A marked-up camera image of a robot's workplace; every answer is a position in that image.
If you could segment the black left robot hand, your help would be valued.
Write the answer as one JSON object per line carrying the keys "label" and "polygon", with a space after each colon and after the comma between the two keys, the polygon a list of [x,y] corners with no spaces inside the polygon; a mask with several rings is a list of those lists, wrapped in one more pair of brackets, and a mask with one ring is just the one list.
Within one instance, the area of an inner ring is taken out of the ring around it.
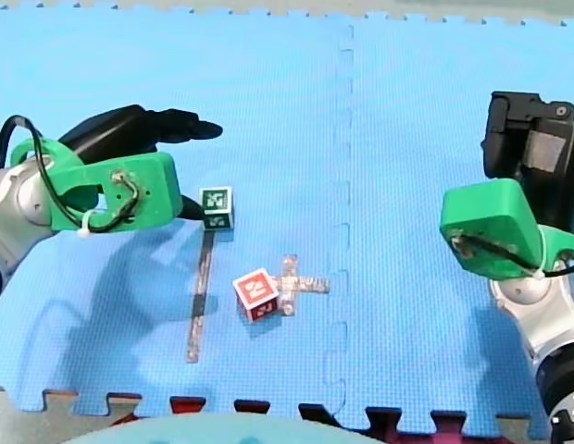
{"label": "black left robot hand", "polygon": [[188,111],[146,110],[139,105],[116,108],[83,120],[59,141],[86,164],[150,154],[156,145],[215,139],[222,127]]}

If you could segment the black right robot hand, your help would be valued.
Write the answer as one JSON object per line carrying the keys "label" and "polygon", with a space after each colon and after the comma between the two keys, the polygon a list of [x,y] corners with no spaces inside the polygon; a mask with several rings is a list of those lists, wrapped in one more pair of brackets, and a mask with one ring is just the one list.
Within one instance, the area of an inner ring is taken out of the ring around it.
{"label": "black right robot hand", "polygon": [[489,179],[514,179],[538,223],[574,231],[574,104],[493,92],[484,139]]}

